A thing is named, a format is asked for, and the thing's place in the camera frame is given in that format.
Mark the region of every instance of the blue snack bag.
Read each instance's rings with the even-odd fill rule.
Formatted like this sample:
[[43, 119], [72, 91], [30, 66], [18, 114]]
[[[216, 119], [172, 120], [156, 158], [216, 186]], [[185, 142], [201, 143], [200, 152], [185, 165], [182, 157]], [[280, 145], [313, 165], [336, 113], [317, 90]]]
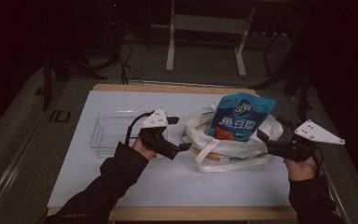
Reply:
[[272, 112], [276, 101], [244, 92], [223, 97], [208, 135], [220, 140], [247, 142]]

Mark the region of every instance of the dark background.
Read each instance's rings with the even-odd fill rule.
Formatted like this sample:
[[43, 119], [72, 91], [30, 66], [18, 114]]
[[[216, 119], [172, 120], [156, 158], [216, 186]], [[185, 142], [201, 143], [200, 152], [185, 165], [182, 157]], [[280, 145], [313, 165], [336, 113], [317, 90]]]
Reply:
[[[203, 4], [207, 7], [191, 10], [218, 12], [222, 16], [237, 13], [220, 9], [219, 1], [208, 3]], [[340, 136], [346, 140], [346, 148], [358, 170], [358, 1], [326, 3], [328, 7], [311, 16], [302, 50], [309, 56], [311, 85], [317, 89]], [[58, 49], [76, 52], [78, 49], [72, 49], [69, 43], [82, 46], [98, 27], [104, 26], [109, 19], [104, 7], [106, 1], [102, 0], [76, 1], [76, 4], [69, 0], [0, 2], [0, 117], [27, 78], [43, 65], [46, 46], [53, 40]], [[169, 7], [169, 1], [165, 0], [128, 0], [120, 12], [126, 24], [148, 37], [148, 24], [168, 24]], [[186, 0], [178, 6], [189, 10], [187, 7]], [[261, 10], [253, 29], [268, 29], [272, 21], [263, 18], [271, 16], [270, 12], [267, 8]], [[79, 38], [73, 34], [83, 35]]]

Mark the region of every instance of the white table leg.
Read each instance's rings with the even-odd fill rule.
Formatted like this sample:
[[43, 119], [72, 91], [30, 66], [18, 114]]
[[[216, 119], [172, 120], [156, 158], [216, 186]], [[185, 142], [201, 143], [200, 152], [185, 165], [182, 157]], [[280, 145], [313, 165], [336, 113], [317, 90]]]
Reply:
[[246, 76], [245, 65], [243, 64], [243, 58], [242, 58], [242, 50], [243, 50], [243, 46], [245, 45], [246, 38], [248, 37], [249, 28], [251, 27], [254, 14], [255, 14], [255, 6], [252, 7], [252, 10], [249, 14], [249, 19], [245, 23], [245, 26], [243, 27], [243, 31], [241, 34], [241, 42], [237, 47], [234, 48], [235, 59], [237, 60], [238, 72], [240, 73], [240, 77]]
[[171, 25], [170, 25], [170, 45], [168, 48], [167, 65], [165, 70], [167, 72], [173, 71], [173, 60], [175, 58], [175, 1], [171, 1]]

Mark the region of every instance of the hand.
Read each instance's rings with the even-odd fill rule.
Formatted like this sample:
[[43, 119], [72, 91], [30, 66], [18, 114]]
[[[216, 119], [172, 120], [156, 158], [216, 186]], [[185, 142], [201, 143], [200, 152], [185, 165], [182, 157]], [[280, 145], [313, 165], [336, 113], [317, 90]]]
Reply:
[[151, 160], [156, 157], [157, 153], [153, 150], [147, 149], [143, 144], [140, 138], [137, 138], [132, 145], [132, 148], [141, 153], [145, 158]]
[[283, 159], [283, 162], [286, 165], [289, 179], [292, 181], [301, 181], [315, 177], [317, 168], [312, 157], [309, 157], [306, 161], [299, 162]]

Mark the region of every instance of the metal stand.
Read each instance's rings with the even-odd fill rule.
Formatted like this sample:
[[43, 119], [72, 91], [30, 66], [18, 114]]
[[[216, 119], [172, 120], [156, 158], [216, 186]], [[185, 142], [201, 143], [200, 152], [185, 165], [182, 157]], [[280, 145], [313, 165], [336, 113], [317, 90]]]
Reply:
[[236, 48], [234, 48], [234, 53], [235, 53], [235, 58], [237, 61], [238, 72], [240, 74], [240, 77], [245, 77], [246, 71], [242, 58], [242, 50], [246, 41], [246, 37], [249, 34], [249, 29], [254, 14], [255, 14], [255, 6], [252, 6], [251, 12], [247, 20], [180, 15], [180, 14], [175, 14], [175, 1], [172, 0], [170, 45], [168, 48], [167, 65], [165, 70], [167, 72], [173, 71], [173, 61], [174, 61], [174, 54], [175, 54], [175, 41], [174, 41], [175, 29], [218, 32], [218, 33], [241, 35], [241, 42]]

